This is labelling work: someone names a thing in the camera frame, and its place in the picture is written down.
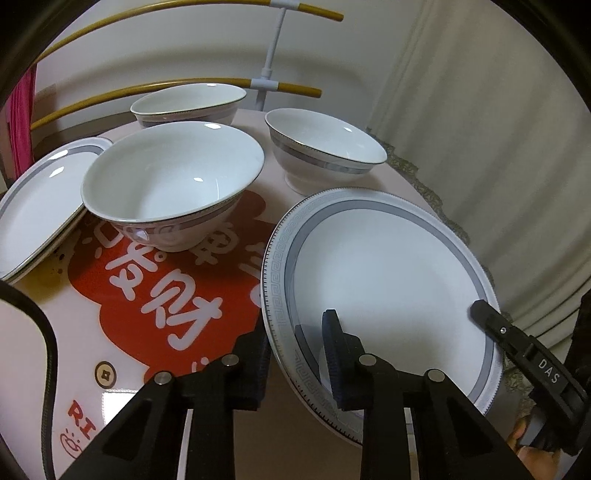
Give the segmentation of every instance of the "human hand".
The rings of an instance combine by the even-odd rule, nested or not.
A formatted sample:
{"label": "human hand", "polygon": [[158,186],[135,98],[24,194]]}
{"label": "human hand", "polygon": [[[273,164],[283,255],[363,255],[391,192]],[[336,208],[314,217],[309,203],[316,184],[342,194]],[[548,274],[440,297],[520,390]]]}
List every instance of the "human hand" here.
{"label": "human hand", "polygon": [[545,452],[532,447],[519,447],[517,441],[523,437],[527,429],[527,417],[517,420],[513,432],[507,439],[511,447],[525,467],[530,471],[535,480],[553,480],[558,471],[560,450],[557,452]]}

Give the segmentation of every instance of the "oval plate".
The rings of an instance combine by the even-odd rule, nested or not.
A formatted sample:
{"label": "oval plate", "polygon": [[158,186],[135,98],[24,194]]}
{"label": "oval plate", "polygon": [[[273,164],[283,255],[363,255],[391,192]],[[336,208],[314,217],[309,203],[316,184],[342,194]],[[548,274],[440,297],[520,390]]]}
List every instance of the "oval plate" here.
{"label": "oval plate", "polygon": [[468,316],[478,299],[499,308],[485,272],[438,219],[388,193],[327,190],[293,207],[267,246],[261,298],[291,385],[354,442],[362,441],[363,415],[339,410],[332,398],[321,327],[327,309],[397,369],[443,370],[482,413],[501,382],[502,355]]}
{"label": "oval plate", "polygon": [[82,179],[112,144],[98,137],[75,140],[48,153],[10,187],[0,201],[0,280],[40,261],[40,253],[80,218]]}

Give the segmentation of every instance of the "bowl rim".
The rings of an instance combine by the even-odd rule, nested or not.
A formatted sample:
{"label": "bowl rim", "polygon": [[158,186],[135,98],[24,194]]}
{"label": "bowl rim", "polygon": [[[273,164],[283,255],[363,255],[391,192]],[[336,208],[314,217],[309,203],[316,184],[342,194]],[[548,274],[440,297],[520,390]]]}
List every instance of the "bowl rim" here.
{"label": "bowl rim", "polygon": [[[372,161],[363,161],[363,160],[358,160],[358,159],[353,159],[353,158],[347,158],[347,157],[343,157],[343,156],[341,156],[341,155],[337,155],[337,154],[335,154],[335,153],[332,153],[332,152],[328,152],[328,151],[326,151],[326,150],[321,150],[321,149],[319,149],[319,148],[312,147],[312,146],[310,146],[310,145],[307,145],[307,144],[305,144],[305,143],[303,143],[303,142],[301,142],[301,141],[299,141],[299,140],[296,140],[296,139],[295,139],[295,138],[293,138],[292,136],[290,136],[290,135],[287,135],[285,132],[282,132],[281,130],[277,129],[276,127],[274,127],[274,126],[273,126],[273,125],[272,125],[272,124],[269,122],[268,116],[269,116],[271,113],[273,113],[273,112],[277,112],[277,111],[286,111],[286,110],[291,110],[291,111],[299,111],[299,112],[308,112],[308,113],[312,113],[312,114],[314,114],[314,115],[319,115],[319,116],[326,116],[326,117],[328,117],[328,118],[332,118],[332,119],[334,119],[334,120],[338,120],[339,122],[342,122],[343,124],[347,125],[348,127],[350,127],[350,128],[353,128],[353,129],[355,129],[355,130],[358,130],[359,132],[361,132],[361,133],[363,133],[364,135],[366,135],[366,136],[367,136],[367,137],[368,137],[370,140],[372,140],[373,142],[375,142],[375,143],[376,143],[376,144],[377,144],[377,145],[378,145],[378,146],[379,146],[379,147],[382,149],[382,151],[384,152],[384,159],[383,159],[383,160],[381,160],[381,161],[372,162]],[[373,166],[374,166],[374,165],[381,165],[382,163],[386,163],[386,162],[388,161],[388,153],[386,152],[386,149],[385,149],[385,148],[384,148],[382,145],[380,145],[380,143],[379,143],[379,142],[378,142],[376,139],[374,139],[374,138],[373,138],[371,135],[369,135],[367,132],[364,132],[364,131],[363,131],[363,130],[361,130],[360,128],[357,128],[356,126],[354,126],[354,125],[351,125],[351,124],[349,124],[349,123],[345,122],[344,120],[341,120],[340,118],[336,118],[335,116],[330,116],[330,115],[326,115],[325,113],[315,112],[314,110],[306,110],[306,109],[304,109],[304,108],[276,108],[276,109],[274,109],[274,110],[271,110],[271,111],[269,111],[269,112],[267,112],[267,113],[265,114],[265,123],[267,124],[267,126],[269,127],[269,129],[271,129],[271,130],[273,130],[273,131],[275,131],[275,132],[279,133],[279,134],[280,134],[280,135],[282,135],[283,137],[286,137],[286,138],[288,138],[288,139],[289,139],[289,140],[291,140],[292,142],[294,142],[294,143],[296,143],[296,144],[298,144],[298,145],[301,145],[302,147],[305,147],[306,149],[309,149],[309,150],[312,150],[312,151],[315,151],[315,152],[319,152],[319,153],[322,153],[322,154],[324,154],[324,155],[329,155],[329,156],[331,156],[331,157],[338,158],[338,159],[340,159],[340,160],[346,160],[346,161],[349,161],[349,162],[359,163],[359,164],[362,164],[362,165],[373,165]]]}
{"label": "bowl rim", "polygon": [[[194,87],[194,86],[217,86],[217,85],[224,85],[224,87],[231,87],[232,90],[234,90],[236,93],[239,92],[239,90],[241,90],[241,92],[239,92],[239,95],[236,96],[236,98],[232,99],[232,100],[228,100],[227,102],[218,102],[218,103],[213,103],[211,105],[208,106],[202,106],[199,108],[188,108],[188,109],[184,109],[184,110],[166,110],[166,111],[161,111],[161,112],[147,112],[147,111],[139,111],[137,109],[137,104],[141,103],[143,100],[145,100],[146,98],[150,98],[153,96],[158,96],[161,95],[163,92],[166,92],[167,90],[171,90],[171,89],[187,89],[187,87]],[[149,93],[147,95],[144,95],[142,98],[138,98],[134,103],[131,104],[131,107],[129,108],[129,111],[131,113],[133,113],[134,115],[140,115],[140,116],[159,116],[159,115],[171,115],[173,113],[189,113],[189,112],[198,112],[199,110],[205,110],[208,108],[214,108],[217,106],[223,106],[223,105],[230,105],[232,103],[236,103],[239,102],[240,100],[242,100],[244,97],[246,96],[246,90],[242,87],[236,86],[236,85],[230,85],[229,83],[217,83],[217,82],[209,82],[209,83],[205,83],[205,82],[199,82],[199,83],[185,83],[184,85],[175,85],[173,87],[168,87],[168,88],[163,88],[162,90],[157,90],[156,92],[152,92]]]}
{"label": "bowl rim", "polygon": [[[127,137],[122,138],[121,140],[119,140],[118,142],[114,143],[110,148],[108,148],[107,150],[105,150],[105,152],[103,152],[104,154],[106,154],[107,152],[110,152],[113,148],[115,148],[117,145],[121,146],[121,143],[128,143],[132,140],[134,140],[137,136],[139,135],[149,135],[150,132],[154,132],[154,131],[158,131],[161,129],[174,129],[174,128],[181,128],[181,127],[177,127],[177,125],[182,125],[183,128],[187,128],[190,127],[192,125],[206,125],[206,124],[212,124],[214,122],[199,122],[199,121],[185,121],[185,122],[169,122],[166,124],[161,124],[161,125],[155,125],[153,127],[150,128],[146,128],[140,131],[137,131],[135,133],[132,133],[131,135],[128,135]],[[207,204],[201,205],[198,208],[194,208],[191,210],[186,210],[184,212],[179,212],[179,213],[175,213],[174,215],[164,215],[164,216],[159,216],[159,217],[149,217],[149,218],[122,218],[122,217],[117,217],[117,216],[112,216],[109,214],[106,214],[104,212],[101,212],[100,210],[94,208],[91,204],[89,204],[89,202],[87,201],[87,197],[85,195],[85,188],[88,189],[88,184],[89,184],[89,178],[90,178],[90,174],[96,170],[98,168],[97,165],[99,165],[99,161],[100,161],[100,157],[101,155],[99,155],[96,160],[92,163],[92,165],[88,168],[88,170],[86,171],[86,174],[84,175],[84,178],[82,180],[82,184],[80,185],[80,196],[82,197],[82,203],[84,204],[84,207],[86,207],[86,209],[96,215],[97,217],[103,219],[103,220],[107,220],[109,222],[116,222],[116,223],[129,223],[129,224],[143,224],[143,223],[154,223],[154,222],[161,222],[163,220],[173,220],[173,219],[177,219],[180,217],[184,217],[187,215],[192,215],[194,213],[200,212],[202,210],[206,210],[208,208],[211,208],[219,203],[225,202],[228,199],[240,194],[241,192],[243,192],[244,190],[246,190],[246,188],[253,182],[256,180],[256,178],[261,174],[261,171],[263,169],[263,166],[265,164],[265,151],[262,149],[260,143],[252,136],[250,136],[249,134],[247,134],[246,132],[243,132],[242,130],[235,128],[235,127],[230,127],[229,125],[224,125],[224,124],[217,124],[219,125],[221,128],[226,128],[226,129],[232,129],[232,130],[236,130],[238,131],[241,135],[244,135],[244,139],[249,139],[248,141],[253,141],[254,145],[253,148],[256,150],[256,159],[259,160],[260,162],[260,166],[258,168],[255,169],[253,175],[249,176],[248,179],[245,179],[243,182],[240,183],[240,186],[233,189],[231,192],[229,192],[227,195],[220,197],[219,199],[215,200],[214,202],[209,202]]]}

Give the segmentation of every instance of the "ceramic bowl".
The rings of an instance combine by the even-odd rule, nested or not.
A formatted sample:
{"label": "ceramic bowl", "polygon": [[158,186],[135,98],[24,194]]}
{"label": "ceramic bowl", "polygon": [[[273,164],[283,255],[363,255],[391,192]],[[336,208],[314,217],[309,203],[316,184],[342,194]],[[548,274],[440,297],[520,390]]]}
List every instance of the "ceramic bowl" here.
{"label": "ceramic bowl", "polygon": [[230,125],[246,90],[224,83],[192,83],[150,93],[131,112],[143,127],[197,120]]}
{"label": "ceramic bowl", "polygon": [[279,108],[265,121],[285,182],[302,195],[350,184],[387,159],[367,133],[323,113]]}
{"label": "ceramic bowl", "polygon": [[82,200],[132,240],[179,252],[228,218],[263,161],[261,146],[236,128],[157,125],[99,155],[84,177]]}

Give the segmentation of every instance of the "white pole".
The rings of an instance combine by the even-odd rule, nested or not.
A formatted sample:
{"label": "white pole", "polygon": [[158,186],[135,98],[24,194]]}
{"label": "white pole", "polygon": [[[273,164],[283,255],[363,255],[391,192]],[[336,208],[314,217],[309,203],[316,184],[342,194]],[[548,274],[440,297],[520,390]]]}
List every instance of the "white pole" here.
{"label": "white pole", "polygon": [[[287,8],[279,10],[277,15],[277,23],[275,24],[275,32],[269,49],[267,50],[267,58],[265,59],[265,66],[261,70],[261,79],[268,80],[273,74],[271,66],[273,65],[273,57],[275,57],[275,50],[277,49],[277,43],[279,42],[279,34],[281,33],[281,27],[283,26],[283,19],[285,18],[285,12]],[[267,91],[259,90],[256,94],[256,109],[260,112],[265,108],[265,100],[267,99]]]}

